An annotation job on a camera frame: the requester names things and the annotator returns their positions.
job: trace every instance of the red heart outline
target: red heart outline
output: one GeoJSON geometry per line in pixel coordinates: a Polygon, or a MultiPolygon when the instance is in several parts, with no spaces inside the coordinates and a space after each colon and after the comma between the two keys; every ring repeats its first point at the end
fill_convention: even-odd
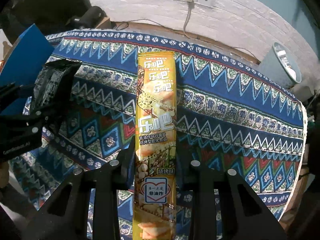
{"type": "MultiPolygon", "coordinates": [[[[153,184],[153,185],[155,185],[155,186],[158,186],[159,184],[165,184],[165,182],[159,182],[159,183],[156,184],[156,183],[154,183],[154,182],[149,181],[149,182],[143,183],[143,184],[141,185],[141,188],[140,188],[140,190],[141,190],[141,192],[143,193],[143,195],[144,195],[144,186],[145,186],[146,184],[153,184]]],[[[148,196],[148,198],[151,198],[153,201],[159,201],[160,199],[166,197],[166,196],[169,195],[169,193],[171,192],[171,187],[170,187],[169,184],[167,184],[167,187],[168,187],[168,189],[167,189],[167,194],[163,195],[161,198],[154,199],[154,198],[151,198],[150,196],[148,196]]]]}

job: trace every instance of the light blue wall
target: light blue wall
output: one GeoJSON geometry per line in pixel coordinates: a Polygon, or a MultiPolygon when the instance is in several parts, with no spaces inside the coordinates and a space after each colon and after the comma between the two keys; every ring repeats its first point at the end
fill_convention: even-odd
{"type": "Polygon", "coordinates": [[[320,58],[320,30],[302,0],[258,0],[291,24],[320,58]]]}

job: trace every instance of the white brick wall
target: white brick wall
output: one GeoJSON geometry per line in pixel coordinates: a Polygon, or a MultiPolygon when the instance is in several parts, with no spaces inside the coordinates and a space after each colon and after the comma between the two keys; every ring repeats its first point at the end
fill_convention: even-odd
{"type": "MultiPolygon", "coordinates": [[[[182,30],[187,15],[186,2],[176,0],[90,0],[100,6],[112,21],[147,18],[182,30]]],[[[296,56],[302,76],[316,79],[318,58],[305,39],[280,15],[257,0],[214,0],[215,7],[195,5],[187,31],[243,47],[260,61],[274,41],[288,47],[296,56]]]]}

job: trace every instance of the heart-shaped logo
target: heart-shaped logo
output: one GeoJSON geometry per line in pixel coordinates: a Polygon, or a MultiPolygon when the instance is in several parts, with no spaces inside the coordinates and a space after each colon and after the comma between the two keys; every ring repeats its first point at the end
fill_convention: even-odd
{"type": "MultiPolygon", "coordinates": [[[[145,194],[145,192],[144,192],[145,186],[152,188],[152,187],[157,187],[157,186],[161,186],[161,185],[165,186],[166,183],[163,182],[163,181],[159,182],[159,183],[154,183],[154,182],[151,182],[151,181],[145,182],[145,183],[143,183],[141,185],[141,192],[142,192],[143,195],[145,194]]],[[[171,187],[170,187],[170,185],[167,185],[167,193],[163,193],[162,195],[147,195],[147,198],[152,199],[153,201],[157,202],[157,201],[165,198],[167,195],[169,195],[170,192],[171,192],[171,187]]]]}

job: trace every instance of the black plastic bag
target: black plastic bag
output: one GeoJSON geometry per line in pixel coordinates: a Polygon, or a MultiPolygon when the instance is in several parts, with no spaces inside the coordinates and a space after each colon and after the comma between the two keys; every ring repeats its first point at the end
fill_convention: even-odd
{"type": "Polygon", "coordinates": [[[59,116],[56,116],[49,125],[54,133],[60,129],[65,110],[69,105],[73,78],[81,65],[82,61],[71,59],[51,61],[44,65],[36,79],[30,113],[37,111],[41,106],[54,103],[63,107],[59,116]]]}

